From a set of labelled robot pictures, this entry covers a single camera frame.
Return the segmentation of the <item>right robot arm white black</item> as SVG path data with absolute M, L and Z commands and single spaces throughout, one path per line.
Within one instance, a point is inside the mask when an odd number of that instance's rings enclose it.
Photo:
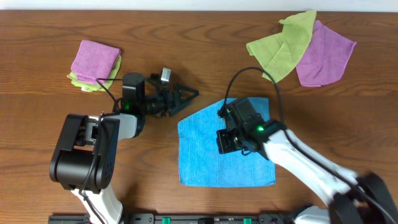
M 218 111 L 226 128 L 217 132 L 220 154 L 258 153 L 303 182 L 326 209 L 308 205 L 284 223 L 397 223 L 397 207 L 375 173 L 359 176 L 303 143 L 283 122 L 264 121 L 247 98 L 224 102 Z

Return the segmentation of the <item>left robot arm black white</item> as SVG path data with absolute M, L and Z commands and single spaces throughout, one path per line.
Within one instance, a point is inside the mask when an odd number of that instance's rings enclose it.
M 60 132 L 49 175 L 77 196 L 86 215 L 52 215 L 49 223 L 119 223 L 123 205 L 111 186 L 118 142 L 137 137 L 146 116 L 173 116 L 199 95 L 175 83 L 163 72 L 149 78 L 127 73 L 120 81 L 122 97 L 114 98 L 111 113 L 68 114 Z

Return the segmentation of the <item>blue microfiber cloth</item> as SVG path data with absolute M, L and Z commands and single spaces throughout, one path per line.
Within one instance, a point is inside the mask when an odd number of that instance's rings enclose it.
M 216 132 L 226 127 L 219 100 L 178 122 L 180 183 L 191 187 L 246 188 L 276 183 L 275 164 L 258 153 L 220 154 Z

